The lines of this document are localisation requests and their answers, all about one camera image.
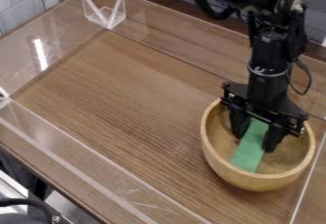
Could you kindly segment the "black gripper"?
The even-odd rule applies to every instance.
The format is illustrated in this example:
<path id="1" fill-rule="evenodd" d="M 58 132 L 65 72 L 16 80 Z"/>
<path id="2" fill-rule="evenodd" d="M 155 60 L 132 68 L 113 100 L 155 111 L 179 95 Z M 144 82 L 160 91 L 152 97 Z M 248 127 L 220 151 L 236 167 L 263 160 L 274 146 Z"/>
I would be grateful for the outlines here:
<path id="1" fill-rule="evenodd" d="M 268 69 L 250 64 L 247 69 L 247 84 L 223 84 L 221 103 L 229 110 L 231 133 L 236 138 L 245 133 L 252 118 L 267 125 L 262 147 L 271 153 L 288 134 L 300 135 L 308 116 L 287 96 L 291 65 Z"/>

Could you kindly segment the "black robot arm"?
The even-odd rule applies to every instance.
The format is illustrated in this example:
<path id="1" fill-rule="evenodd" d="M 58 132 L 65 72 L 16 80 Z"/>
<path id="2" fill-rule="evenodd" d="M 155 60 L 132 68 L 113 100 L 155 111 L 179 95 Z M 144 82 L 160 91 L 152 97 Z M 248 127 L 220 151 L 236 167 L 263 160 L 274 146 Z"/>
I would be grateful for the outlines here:
<path id="1" fill-rule="evenodd" d="M 248 82 L 223 85 L 232 134 L 240 137 L 256 119 L 267 124 L 262 148 L 275 151 L 290 134 L 299 135 L 308 116 L 290 100 L 292 66 L 306 50 L 306 0 L 196 0 L 205 15 L 225 19 L 247 14 L 252 54 Z"/>

